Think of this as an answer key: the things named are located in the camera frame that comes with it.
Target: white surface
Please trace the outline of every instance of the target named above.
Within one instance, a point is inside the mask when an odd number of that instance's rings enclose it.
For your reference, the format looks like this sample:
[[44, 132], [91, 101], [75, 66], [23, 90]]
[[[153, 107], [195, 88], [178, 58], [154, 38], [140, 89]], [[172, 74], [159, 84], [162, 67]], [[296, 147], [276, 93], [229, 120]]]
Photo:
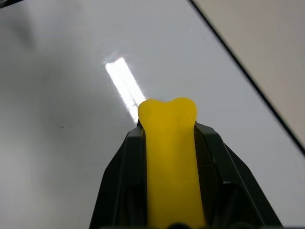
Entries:
[[304, 157], [186, 1], [26, 0], [0, 31], [1, 228], [89, 226], [135, 126], [105, 69], [119, 57], [146, 98], [193, 99], [280, 220], [305, 224]]
[[195, 1], [305, 145], [305, 1]]

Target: glossy white table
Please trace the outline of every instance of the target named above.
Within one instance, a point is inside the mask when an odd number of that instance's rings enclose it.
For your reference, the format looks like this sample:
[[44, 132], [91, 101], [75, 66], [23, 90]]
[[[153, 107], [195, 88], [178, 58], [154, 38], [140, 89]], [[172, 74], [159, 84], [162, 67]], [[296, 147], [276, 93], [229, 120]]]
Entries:
[[[88, 228], [138, 88], [193, 99], [282, 223], [305, 225], [303, 155], [186, 0], [25, 0], [0, 10], [0, 51], [1, 228]], [[120, 57], [131, 73], [111, 76]]]

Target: yellow plastic piece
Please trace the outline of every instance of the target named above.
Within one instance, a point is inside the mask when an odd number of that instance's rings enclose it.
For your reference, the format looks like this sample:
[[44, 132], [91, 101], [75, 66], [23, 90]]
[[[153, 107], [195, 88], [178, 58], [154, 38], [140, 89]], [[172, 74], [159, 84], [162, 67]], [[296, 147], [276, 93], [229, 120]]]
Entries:
[[205, 226], [201, 202], [194, 124], [195, 103], [149, 99], [138, 108], [146, 134], [148, 226], [185, 223]]

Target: beige wall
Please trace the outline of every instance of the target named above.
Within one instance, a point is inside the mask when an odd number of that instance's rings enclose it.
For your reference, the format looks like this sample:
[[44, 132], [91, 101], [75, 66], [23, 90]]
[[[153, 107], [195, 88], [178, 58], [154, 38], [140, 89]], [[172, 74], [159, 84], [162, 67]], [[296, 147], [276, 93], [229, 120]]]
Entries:
[[305, 0], [196, 0], [305, 143]]

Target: dark edge line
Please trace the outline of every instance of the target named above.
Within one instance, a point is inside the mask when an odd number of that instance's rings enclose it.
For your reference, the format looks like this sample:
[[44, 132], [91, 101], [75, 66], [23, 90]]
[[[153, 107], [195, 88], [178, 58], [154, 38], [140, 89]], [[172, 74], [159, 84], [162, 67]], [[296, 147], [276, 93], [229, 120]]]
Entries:
[[265, 104], [268, 106], [270, 111], [273, 113], [273, 115], [276, 117], [278, 122], [282, 125], [282, 127], [285, 129], [285, 131], [288, 133], [288, 135], [291, 137], [293, 142], [296, 144], [296, 146], [299, 148], [301, 153], [305, 156], [305, 149], [302, 143], [298, 140], [296, 135], [293, 133], [291, 128], [288, 124], [285, 123], [285, 121], [282, 119], [280, 114], [277, 112], [277, 110], [273, 107], [271, 102], [267, 99], [265, 94], [262, 92], [262, 90], [259, 88], [259, 86], [256, 84], [252, 76], [248, 73], [248, 71], [244, 68], [244, 66], [241, 64], [241, 62], [238, 60], [236, 55], [231, 51], [229, 46], [225, 43], [225, 41], [220, 36], [220, 33], [216, 30], [216, 28], [212, 25], [212, 23], [208, 20], [207, 16], [203, 13], [202, 10], [199, 9], [197, 4], [194, 2], [194, 0], [188, 0], [189, 3], [193, 6], [195, 11], [201, 16], [205, 24], [210, 28], [212, 33], [215, 35], [215, 37], [218, 39], [220, 44], [224, 47], [224, 49], [227, 51], [227, 53], [231, 56], [231, 58], [234, 60], [236, 65], [239, 67], [239, 69], [243, 72], [243, 74], [246, 76], [247, 80], [250, 82], [252, 87], [256, 90], [256, 92], [259, 94], [259, 96], [262, 98], [262, 100], [265, 102]]

